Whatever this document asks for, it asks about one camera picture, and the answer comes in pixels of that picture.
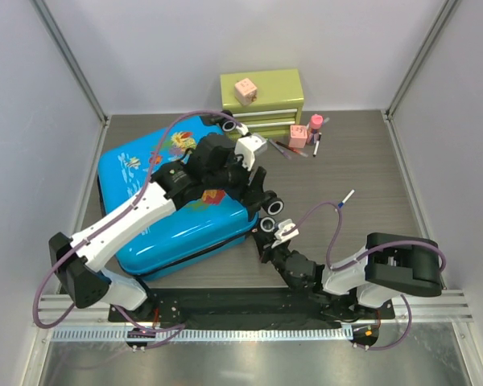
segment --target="pink cube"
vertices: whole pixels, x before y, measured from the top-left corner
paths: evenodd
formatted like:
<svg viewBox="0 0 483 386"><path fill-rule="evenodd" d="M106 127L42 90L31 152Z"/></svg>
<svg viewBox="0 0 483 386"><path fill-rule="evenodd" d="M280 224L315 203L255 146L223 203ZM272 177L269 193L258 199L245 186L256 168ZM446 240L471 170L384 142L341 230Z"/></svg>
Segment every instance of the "pink cube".
<svg viewBox="0 0 483 386"><path fill-rule="evenodd" d="M290 147L303 148L308 139L308 129L306 126L292 125L290 126Z"/></svg>
<svg viewBox="0 0 483 386"><path fill-rule="evenodd" d="M244 105L250 105L258 97L258 88L252 80L245 78L234 85L234 96Z"/></svg>

